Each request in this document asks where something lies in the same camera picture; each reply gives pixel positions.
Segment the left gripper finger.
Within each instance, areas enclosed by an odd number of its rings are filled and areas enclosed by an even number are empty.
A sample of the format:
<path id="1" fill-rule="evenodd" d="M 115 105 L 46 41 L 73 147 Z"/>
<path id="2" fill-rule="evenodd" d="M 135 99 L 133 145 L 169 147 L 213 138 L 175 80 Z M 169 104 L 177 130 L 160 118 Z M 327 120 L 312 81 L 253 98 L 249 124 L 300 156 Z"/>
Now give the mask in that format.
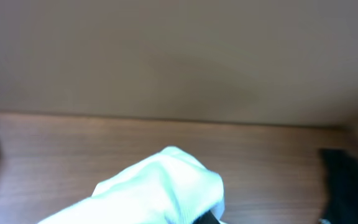
<path id="1" fill-rule="evenodd" d="M 220 222 L 210 210 L 198 217 L 193 224 L 220 224 Z"/>

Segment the white t-shirt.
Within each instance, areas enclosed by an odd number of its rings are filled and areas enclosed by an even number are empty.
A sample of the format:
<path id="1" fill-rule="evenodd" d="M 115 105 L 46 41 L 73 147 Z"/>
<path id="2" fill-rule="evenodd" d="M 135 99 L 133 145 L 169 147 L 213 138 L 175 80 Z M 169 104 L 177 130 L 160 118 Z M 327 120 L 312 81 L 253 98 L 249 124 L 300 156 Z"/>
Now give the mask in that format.
<path id="1" fill-rule="evenodd" d="M 175 146 L 100 182 L 91 196 L 42 223 L 193 223 L 224 213 L 221 176 Z"/>

